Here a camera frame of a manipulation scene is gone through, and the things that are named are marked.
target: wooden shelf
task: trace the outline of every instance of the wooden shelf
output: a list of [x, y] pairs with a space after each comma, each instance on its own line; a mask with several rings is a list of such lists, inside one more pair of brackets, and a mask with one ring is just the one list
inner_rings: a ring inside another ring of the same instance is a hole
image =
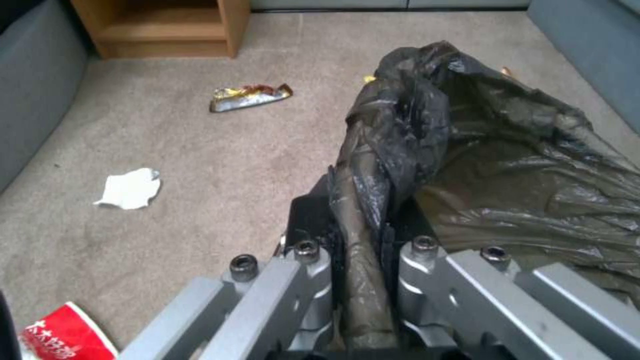
[[217, 8], [159, 8], [117, 19], [100, 32], [98, 39], [107, 42], [225, 41], [226, 36]]
[[72, 0], [103, 58], [236, 55], [248, 0]]

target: carpet floor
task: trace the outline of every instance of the carpet floor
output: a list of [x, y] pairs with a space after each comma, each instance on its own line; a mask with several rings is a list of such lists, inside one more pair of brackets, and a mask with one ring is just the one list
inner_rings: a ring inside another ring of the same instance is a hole
[[[439, 40], [582, 108], [634, 163], [640, 140], [522, 12], [252, 15], [234, 59], [92, 60], [60, 126], [0, 196], [0, 286], [16, 326], [76, 302], [123, 348], [192, 278], [267, 259], [289, 202], [335, 161], [380, 58]], [[219, 86], [287, 82], [288, 100], [209, 113]], [[142, 210], [104, 181], [158, 169]]]

